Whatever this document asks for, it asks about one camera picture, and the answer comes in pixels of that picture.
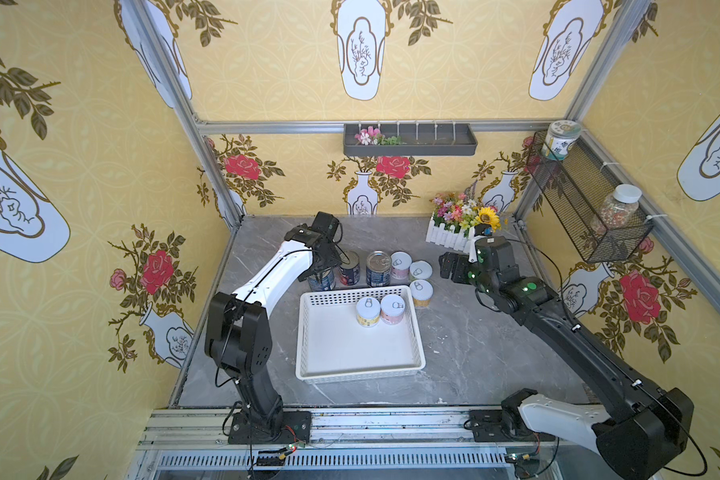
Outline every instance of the zip tie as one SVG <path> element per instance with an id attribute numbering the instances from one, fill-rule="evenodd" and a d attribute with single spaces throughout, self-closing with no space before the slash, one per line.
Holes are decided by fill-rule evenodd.
<path id="1" fill-rule="evenodd" d="M 657 215 L 646 215 L 646 221 L 643 222 L 643 225 L 648 223 L 648 220 L 653 220 L 654 218 L 657 218 L 658 216 L 669 216 L 667 214 L 657 214 Z"/>

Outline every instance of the wallpaper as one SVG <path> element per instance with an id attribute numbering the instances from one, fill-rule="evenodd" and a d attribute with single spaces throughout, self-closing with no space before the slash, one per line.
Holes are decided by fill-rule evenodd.
<path id="1" fill-rule="evenodd" d="M 691 398 L 691 435 L 710 464 L 705 478 L 720 478 L 720 315 L 652 236 L 628 261 L 588 265 L 551 210 L 530 214 L 528 231 L 560 268 L 564 302 L 583 324 L 663 389 Z M 542 260 L 557 288 L 557 271 Z M 702 462 L 689 442 L 670 466 L 700 472 Z"/>
<path id="2" fill-rule="evenodd" d="M 560 117 L 618 3 L 152 1 L 203 120 Z"/>
<path id="3" fill-rule="evenodd" d="M 196 166 L 111 0 L 0 0 L 0 479 L 123 477 L 229 238 Z"/>
<path id="4" fill-rule="evenodd" d="M 512 211 L 530 179 L 521 153 L 532 134 L 479 132 L 474 156 L 428 158 L 348 158 L 340 134 L 228 134 L 208 141 L 232 198 L 248 214 L 405 216 L 429 215 L 436 194 L 472 183 L 483 201 Z M 196 202 L 211 204 L 202 172 L 199 181 Z M 367 210 L 352 209 L 358 199 Z"/>
<path id="5" fill-rule="evenodd" d="M 720 2 L 659 2 L 584 123 L 720 272 Z"/>

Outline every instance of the marble table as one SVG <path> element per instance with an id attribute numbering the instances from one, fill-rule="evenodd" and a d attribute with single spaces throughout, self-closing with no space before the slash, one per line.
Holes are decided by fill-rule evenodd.
<path id="1" fill-rule="evenodd" d="M 493 405 L 517 390 L 537 389 L 550 398 L 586 403 L 581 379 L 544 342 L 509 315 L 492 312 L 474 298 L 470 286 L 440 278 L 442 246 L 424 242 L 429 218 L 341 217 L 341 247 L 362 259 L 373 250 L 403 250 L 434 268 L 430 281 L 434 298 L 429 308 L 416 310 L 426 367 L 419 373 L 387 379 L 310 385 L 296 378 L 298 300 L 309 292 L 307 282 L 293 283 L 269 313 L 272 384 L 288 406 L 358 405 Z M 232 292 L 247 282 L 277 251 L 293 226 L 312 218 L 248 216 L 232 245 L 219 291 Z M 517 238 L 511 227 L 500 234 Z M 532 275 L 522 245 L 514 245 L 520 271 Z M 365 287 L 365 273 L 356 287 Z M 205 332 L 191 360 L 180 396 L 181 407 L 228 407 L 239 397 L 229 382 L 215 388 L 216 366 L 202 350 Z M 228 378 L 220 372 L 220 381 Z"/>

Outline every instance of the black wire basket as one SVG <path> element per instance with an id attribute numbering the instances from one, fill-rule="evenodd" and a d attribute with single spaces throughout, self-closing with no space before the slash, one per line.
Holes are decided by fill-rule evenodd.
<path id="1" fill-rule="evenodd" d="M 600 206 L 621 182 L 603 168 L 603 162 L 582 139 L 568 150 L 563 160 L 544 157 L 540 149 L 546 135 L 546 131 L 534 135 L 534 154 L 528 159 L 528 171 L 579 255 L 588 264 L 626 260 L 651 232 L 653 222 L 646 221 L 641 206 L 624 226 L 608 227 L 600 218 Z"/>

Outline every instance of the yellow wallpaper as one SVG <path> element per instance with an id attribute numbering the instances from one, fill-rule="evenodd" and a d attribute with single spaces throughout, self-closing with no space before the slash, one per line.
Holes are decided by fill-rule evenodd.
<path id="1" fill-rule="evenodd" d="M 430 200 L 437 193 L 461 192 L 475 181 L 481 198 L 490 200 L 498 191 L 503 194 L 504 208 L 500 210 L 511 211 L 510 205 L 530 176 L 522 168 L 517 173 L 502 172 L 508 171 L 512 153 L 522 152 L 524 139 L 530 135 L 532 132 L 476 133 L 478 149 L 473 157 L 386 160 L 347 159 L 340 134 L 230 134 L 226 140 L 220 135 L 210 139 L 232 196 L 238 202 L 244 200 L 249 214 L 314 215 L 318 210 L 347 214 L 345 198 L 352 196 L 352 188 L 362 177 L 355 172 L 367 170 L 370 185 L 376 182 L 376 190 L 368 196 L 374 204 L 377 196 L 380 199 L 375 213 L 395 216 L 429 215 Z M 502 177 L 506 186 L 499 187 Z"/>
<path id="2" fill-rule="evenodd" d="M 390 19 L 394 27 L 379 55 L 383 64 L 378 92 L 372 100 L 361 101 L 348 95 L 352 90 L 346 90 L 339 69 L 332 27 L 335 0 L 213 0 L 209 12 L 189 0 L 153 2 L 165 10 L 173 7 L 171 28 L 178 34 L 192 104 L 205 120 L 556 118 L 565 113 L 604 37 L 592 38 L 582 56 L 571 51 L 564 60 L 566 65 L 576 61 L 571 80 L 557 97 L 539 101 L 529 96 L 531 74 L 550 10 L 565 2 L 390 0 L 396 5 Z M 369 17 L 381 8 L 375 0 L 346 3 L 360 4 Z M 426 8 L 414 7 L 425 3 Z M 597 19 L 604 11 L 600 0 L 570 3 L 569 8 L 595 12 L 590 16 Z M 612 4 L 602 1 L 606 11 Z M 412 9 L 406 11 L 408 7 L 420 13 L 407 14 Z M 403 15 L 398 20 L 400 8 Z M 183 20 L 177 9 L 185 12 Z M 383 8 L 381 16 L 381 29 L 388 30 Z M 613 16 L 607 14 L 604 23 L 610 25 Z M 589 36 L 596 25 L 587 20 L 584 30 L 590 28 Z M 424 32 L 409 46 L 411 35 L 423 27 L 429 35 Z"/>
<path id="3" fill-rule="evenodd" d="M 534 244 L 561 269 L 567 304 L 580 304 L 580 299 L 572 299 L 576 295 L 575 285 L 588 286 L 587 279 L 594 278 L 587 292 L 595 292 L 589 304 L 596 304 L 591 313 L 581 317 L 585 326 L 602 340 L 608 337 L 606 344 L 612 350 L 662 388 L 678 387 L 691 398 L 695 406 L 691 434 L 710 463 L 705 478 L 719 478 L 720 459 L 711 448 L 720 449 L 720 315 L 696 292 L 690 280 L 685 280 L 687 275 L 653 237 L 640 245 L 641 250 L 631 261 L 608 264 L 610 274 L 598 276 L 598 272 L 587 273 L 582 268 L 581 257 L 551 209 L 543 216 L 532 213 L 528 230 Z M 542 260 L 557 287 L 557 271 L 546 259 Z M 603 268 L 602 264 L 587 268 L 593 270 L 596 266 Z M 598 288 L 597 281 L 603 279 Z M 645 287 L 651 283 L 660 286 Z M 644 295 L 643 302 L 635 301 L 638 291 Z M 617 328 L 609 326 L 606 320 Z M 664 340 L 653 340 L 662 334 Z M 666 348 L 670 349 L 668 357 Z M 689 442 L 686 451 L 670 466 L 684 472 L 699 472 L 702 463 Z M 661 474 L 668 480 L 684 478 L 666 470 Z"/>
<path id="4" fill-rule="evenodd" d="M 194 282 L 182 274 L 162 288 L 183 302 L 155 303 L 175 303 L 194 326 L 229 232 L 212 207 L 198 201 L 191 179 L 196 157 L 125 43 L 112 1 L 11 4 L 0 2 L 0 94 L 12 92 L 10 106 L 0 103 L 0 138 L 30 179 L 26 184 L 34 182 L 47 196 L 70 235 L 67 242 L 64 229 L 52 230 L 47 221 L 37 239 L 22 237 L 29 244 L 0 242 L 13 253 L 0 251 L 0 479 L 38 478 L 45 466 L 52 472 L 60 464 L 64 471 L 72 461 L 62 461 L 76 456 L 66 478 L 122 478 L 178 369 L 150 357 L 145 332 L 152 330 L 139 325 L 140 316 L 124 322 L 124 345 L 117 341 L 118 324 L 108 323 L 146 309 L 142 299 L 120 306 L 130 282 L 140 293 L 172 281 L 168 271 L 188 270 Z M 26 233 L 21 222 L 32 225 L 39 216 L 6 213 L 19 202 L 27 211 L 23 188 L 0 198 L 0 218 Z M 40 204 L 50 211 L 47 202 Z M 141 223 L 158 243 L 175 232 L 165 250 L 180 265 L 165 264 L 157 245 L 145 251 L 144 271 L 107 243 L 132 248 L 138 239 L 131 225 L 144 235 Z M 48 233 L 57 239 L 46 241 Z M 63 248 L 41 263 L 18 258 L 48 253 L 48 245 Z M 173 309 L 160 310 L 176 319 Z M 127 367 L 107 351 L 122 346 L 131 352 Z"/>
<path id="5" fill-rule="evenodd" d="M 719 193 L 720 176 L 704 178 L 696 164 L 695 174 L 684 173 L 685 190 L 678 181 L 720 115 L 720 2 L 659 4 L 659 36 L 626 46 L 584 122 L 720 271 L 720 194 L 693 198 L 709 196 L 695 190 Z M 691 157 L 703 158 L 704 148 Z"/>

